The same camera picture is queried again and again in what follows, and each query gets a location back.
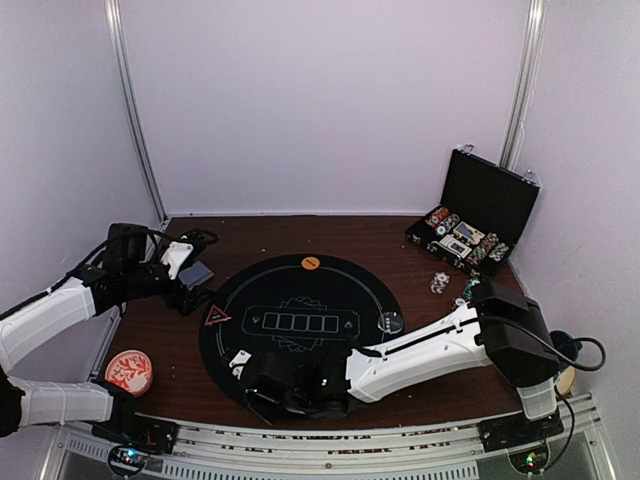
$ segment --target black mount plate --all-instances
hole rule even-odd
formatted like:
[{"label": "black mount plate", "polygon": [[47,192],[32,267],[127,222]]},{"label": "black mount plate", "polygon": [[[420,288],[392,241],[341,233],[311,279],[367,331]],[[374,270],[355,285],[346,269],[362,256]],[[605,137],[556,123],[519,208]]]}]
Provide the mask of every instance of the black mount plate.
[{"label": "black mount plate", "polygon": [[155,418],[135,416],[133,428],[123,431],[110,423],[94,424],[91,434],[110,442],[129,444],[146,453],[170,455],[178,435],[178,424]]},{"label": "black mount plate", "polygon": [[514,448],[534,443],[564,431],[560,413],[541,420],[530,421],[523,413],[484,420],[478,424],[480,439],[485,452]]}]

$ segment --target black case lid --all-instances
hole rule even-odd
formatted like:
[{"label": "black case lid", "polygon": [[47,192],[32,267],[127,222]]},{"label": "black case lid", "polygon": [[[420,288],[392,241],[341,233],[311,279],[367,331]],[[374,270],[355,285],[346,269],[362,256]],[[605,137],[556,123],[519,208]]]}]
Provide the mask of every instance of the black case lid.
[{"label": "black case lid", "polygon": [[515,245],[540,187],[480,157],[454,150],[440,204],[485,233]]}]

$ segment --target black cable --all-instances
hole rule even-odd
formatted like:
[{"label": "black cable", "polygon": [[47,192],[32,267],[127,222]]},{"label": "black cable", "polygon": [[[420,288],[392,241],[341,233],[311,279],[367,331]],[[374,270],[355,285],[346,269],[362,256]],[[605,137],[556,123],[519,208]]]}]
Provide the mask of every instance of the black cable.
[{"label": "black cable", "polygon": [[556,455],[556,457],[553,459],[551,463],[548,463],[547,465],[544,466],[544,468],[541,468],[540,473],[549,471],[553,466],[555,466],[560,461],[562,456],[567,451],[567,448],[569,448],[569,444],[571,443],[571,439],[573,438],[573,433],[576,428],[576,414],[573,411],[573,407],[571,406],[569,401],[564,397],[564,395],[560,395],[560,392],[558,391],[558,387],[553,387],[553,389],[555,390],[556,395],[560,397],[560,400],[562,400],[562,402],[565,404],[565,406],[567,407],[567,410],[569,410],[569,414],[571,415],[571,428],[569,429],[569,435],[567,436],[567,441],[564,442],[564,446],[562,447],[562,450],[560,450],[560,453]]},{"label": "black cable", "polygon": [[574,362],[569,357],[567,357],[562,352],[560,352],[557,348],[555,348],[553,345],[550,345],[545,340],[543,340],[542,338],[537,336],[535,333],[529,331],[527,328],[523,327],[522,325],[520,325],[517,322],[514,322],[513,320],[509,320],[508,318],[504,318],[504,317],[496,317],[496,316],[493,316],[493,315],[485,315],[485,316],[481,316],[480,318],[476,319],[475,321],[482,321],[482,322],[488,321],[488,322],[502,323],[503,325],[508,325],[511,328],[515,328],[516,330],[520,330],[522,333],[528,335],[529,337],[533,338],[536,342],[541,344],[546,350],[548,350],[549,352],[553,353],[558,358],[562,359],[567,364],[571,365],[572,367],[574,367],[577,370],[582,370],[584,372],[595,372],[595,371],[600,370],[604,366],[606,361],[607,361],[607,352],[606,352],[606,350],[604,348],[604,345],[602,345],[600,340],[597,340],[595,338],[578,337],[578,338],[572,339],[571,342],[570,342],[570,343],[577,343],[577,342],[592,343],[596,347],[598,347],[598,349],[600,350],[600,354],[601,354],[602,358],[600,359],[600,362],[597,365],[583,365],[581,363]]},{"label": "black cable", "polygon": [[98,255],[96,255],[96,258],[94,258],[93,261],[91,262],[91,266],[98,268],[102,263],[103,256],[104,256],[104,252],[100,252]]},{"label": "black cable", "polygon": [[372,350],[370,348],[363,347],[351,335],[347,335],[346,341],[347,341],[347,346],[349,346],[349,347],[353,348],[354,350],[360,352],[365,357],[372,357],[372,358],[381,358],[382,357],[382,352],[379,352],[378,350]]},{"label": "black cable", "polygon": [[[472,323],[477,323],[478,319],[477,318],[473,318],[471,320],[465,320],[463,322],[460,322],[460,327],[465,327],[467,325],[471,325]],[[401,350],[404,350],[405,348],[409,348],[409,347],[413,347],[414,345],[417,345],[419,343],[422,342],[426,342],[427,340],[431,340],[432,338],[435,337],[439,337],[440,335],[444,335],[446,333],[449,333],[453,330],[455,330],[456,328],[458,328],[456,325],[450,325],[448,327],[443,328],[442,330],[436,330],[433,333],[430,333],[429,335],[425,335],[424,337],[420,337],[420,338],[416,338],[415,340],[412,340],[408,343],[405,343],[404,345],[400,345],[399,347],[396,348],[392,348],[391,350],[387,350],[385,353],[385,355],[391,355],[393,353],[399,352]]]},{"label": "black cable", "polygon": [[[140,235],[142,233],[145,233],[148,236],[151,236],[152,238],[154,238],[153,236],[158,236],[160,238],[163,238],[165,240],[169,240],[171,242],[188,243],[188,244],[191,244],[191,245],[194,245],[194,246],[213,245],[214,243],[216,243],[218,241],[218,236],[215,233],[210,232],[208,230],[203,230],[203,229],[190,230],[190,231],[184,233],[180,238],[174,237],[173,235],[169,235],[168,233],[160,232],[158,230],[152,230],[150,228],[141,228],[139,230],[132,230],[132,231],[128,231],[128,232],[122,232],[120,235],[118,235],[116,237],[108,238],[107,240],[105,240],[102,243],[100,243],[100,245],[95,247],[93,250],[91,250],[91,252],[86,257],[84,257],[74,268],[69,270],[64,275],[64,277],[62,277],[60,280],[58,280],[48,290],[45,290],[44,292],[40,292],[40,293],[30,297],[27,300],[25,300],[24,302],[21,302],[18,305],[14,306],[14,307],[10,308],[9,310],[5,311],[4,313],[2,313],[0,315],[0,321],[10,317],[11,315],[13,315],[13,314],[19,312],[20,310],[22,310],[23,308],[31,305],[32,303],[34,303],[34,302],[36,302],[36,301],[38,301],[38,300],[50,295],[51,293],[55,292],[56,290],[58,290],[65,283],[67,283],[75,274],[77,274],[78,271],[84,265],[89,263],[91,261],[91,259],[96,254],[98,254],[103,248],[105,248],[108,245],[111,245],[112,243],[117,242],[117,241],[119,241],[119,240],[121,240],[123,238],[137,236],[137,235]],[[202,239],[189,240],[187,238],[182,238],[182,237],[188,235],[189,233],[200,233],[200,234],[208,235],[210,238],[209,238],[209,240],[202,240]]]},{"label": "black cable", "polygon": [[151,238],[151,243],[153,243],[153,255],[151,256],[151,261],[154,262],[155,260],[158,259],[158,255],[160,252],[158,252],[158,240],[156,239],[156,237],[154,237],[153,235],[150,236]]}]

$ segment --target poker chip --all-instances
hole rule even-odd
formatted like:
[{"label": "poker chip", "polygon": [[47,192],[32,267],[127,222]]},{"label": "poker chip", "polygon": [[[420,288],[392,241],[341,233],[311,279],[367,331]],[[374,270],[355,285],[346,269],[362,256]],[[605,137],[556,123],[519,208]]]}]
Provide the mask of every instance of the poker chip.
[{"label": "poker chip", "polygon": [[491,250],[491,253],[489,254],[489,258],[491,260],[499,262],[504,258],[504,256],[508,251],[509,251],[509,246],[506,243],[500,242],[498,245],[496,245],[496,248]]},{"label": "poker chip", "polygon": [[385,312],[378,317],[378,328],[384,333],[400,333],[404,328],[404,320],[398,312]]},{"label": "poker chip", "polygon": [[478,285],[479,283],[481,283],[481,280],[479,278],[472,278],[471,280],[469,280],[469,283],[467,283],[467,286],[464,287],[464,292],[462,292],[462,298],[464,298],[467,302],[470,302],[471,300],[473,300],[471,289],[476,285]]},{"label": "poker chip", "polygon": [[104,379],[139,397],[151,387],[151,360],[138,350],[121,352],[109,362]]},{"label": "poker chip", "polygon": [[436,228],[436,226],[448,216],[449,216],[449,210],[447,209],[447,207],[440,207],[431,214],[431,216],[427,219],[426,223],[431,228]]},{"label": "poker chip", "polygon": [[452,213],[440,222],[440,225],[436,228],[436,235],[440,237],[446,235],[458,224],[458,222],[460,222],[460,217],[455,213]]},{"label": "poker chip", "polygon": [[480,245],[473,249],[473,252],[467,257],[467,262],[471,265],[478,266],[482,260],[487,256],[493,247],[498,243],[498,236],[495,233],[490,233],[482,239]]},{"label": "poker chip", "polygon": [[464,298],[454,298],[451,301],[451,306],[449,308],[450,312],[453,312],[455,310],[457,310],[458,308],[462,307],[463,305],[466,305],[467,302]]},{"label": "poker chip", "polygon": [[433,293],[437,293],[438,295],[442,295],[444,293],[444,289],[449,285],[449,280],[451,277],[444,272],[437,272],[433,278],[431,279],[431,284],[429,288]]}]

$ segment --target orange chip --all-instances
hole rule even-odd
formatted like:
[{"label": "orange chip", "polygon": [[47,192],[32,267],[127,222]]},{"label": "orange chip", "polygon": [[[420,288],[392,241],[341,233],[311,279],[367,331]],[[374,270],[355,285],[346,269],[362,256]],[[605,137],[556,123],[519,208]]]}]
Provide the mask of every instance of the orange chip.
[{"label": "orange chip", "polygon": [[320,260],[318,260],[316,257],[306,257],[304,260],[302,260],[301,265],[305,270],[312,271],[320,266]]}]

